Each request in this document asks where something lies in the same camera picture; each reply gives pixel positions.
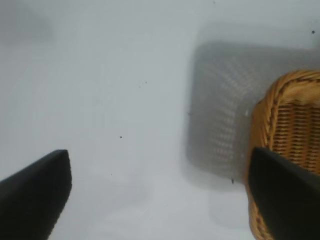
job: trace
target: wicker basket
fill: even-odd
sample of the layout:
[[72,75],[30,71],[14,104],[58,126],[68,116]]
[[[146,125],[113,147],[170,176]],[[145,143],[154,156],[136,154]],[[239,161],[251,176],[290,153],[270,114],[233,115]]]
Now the wicker basket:
[[320,72],[300,70],[280,77],[252,114],[245,175],[250,228],[257,240],[274,240],[248,186],[254,147],[268,148],[320,175]]

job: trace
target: black object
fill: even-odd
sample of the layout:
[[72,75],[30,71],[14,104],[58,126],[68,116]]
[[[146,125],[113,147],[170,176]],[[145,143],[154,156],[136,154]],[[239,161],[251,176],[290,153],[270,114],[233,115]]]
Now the black object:
[[72,187],[67,150],[56,150],[0,182],[0,240],[46,240]]
[[248,183],[275,240],[320,240],[320,177],[255,148]]

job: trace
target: wicker texture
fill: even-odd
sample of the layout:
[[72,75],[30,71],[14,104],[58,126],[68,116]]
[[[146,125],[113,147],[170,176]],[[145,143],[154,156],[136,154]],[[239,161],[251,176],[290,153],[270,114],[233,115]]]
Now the wicker texture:
[[300,70],[280,77],[252,114],[245,175],[250,228],[257,240],[275,240],[248,186],[254,147],[268,148],[320,175],[320,72]]

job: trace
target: white floor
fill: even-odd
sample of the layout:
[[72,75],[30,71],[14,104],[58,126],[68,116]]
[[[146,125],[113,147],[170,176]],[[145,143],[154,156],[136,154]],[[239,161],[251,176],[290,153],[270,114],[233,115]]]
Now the white floor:
[[253,240],[250,111],[279,75],[319,68],[319,9],[0,0],[0,178],[69,150],[51,240]]

